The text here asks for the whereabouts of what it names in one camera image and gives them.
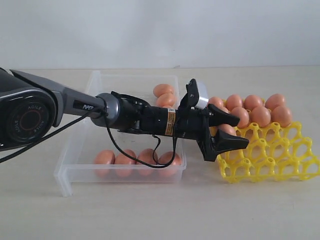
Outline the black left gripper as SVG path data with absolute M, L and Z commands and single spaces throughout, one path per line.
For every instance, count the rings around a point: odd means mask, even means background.
M 118 94 L 122 102 L 128 102 L 136 111 L 130 118 L 133 124 L 124 129 L 123 133 L 136 135 L 166 136 L 173 139 L 195 140 L 205 161 L 214 162 L 217 155 L 246 149 L 249 140 L 231 135 L 218 129 L 211 136 L 210 127 L 223 124 L 236 127 L 240 118 L 227 113 L 214 104 L 204 109 L 197 109 L 187 104 L 187 97 L 182 98 L 182 106 L 178 109 L 151 106 L 143 99 Z

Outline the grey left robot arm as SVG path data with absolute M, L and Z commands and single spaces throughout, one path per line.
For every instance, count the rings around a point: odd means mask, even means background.
M 78 121 L 89 117 L 108 131 L 136 135 L 195 140 L 205 161 L 219 154 L 245 149 L 249 141 L 224 130 L 211 135 L 210 128 L 238 125 L 237 116 L 226 113 L 204 98 L 205 90 L 191 79 L 177 109 L 152 106 L 135 96 L 115 91 L 91 96 L 50 79 L 19 70 L 0 71 L 0 149 L 19 155 L 59 133 L 64 114 Z

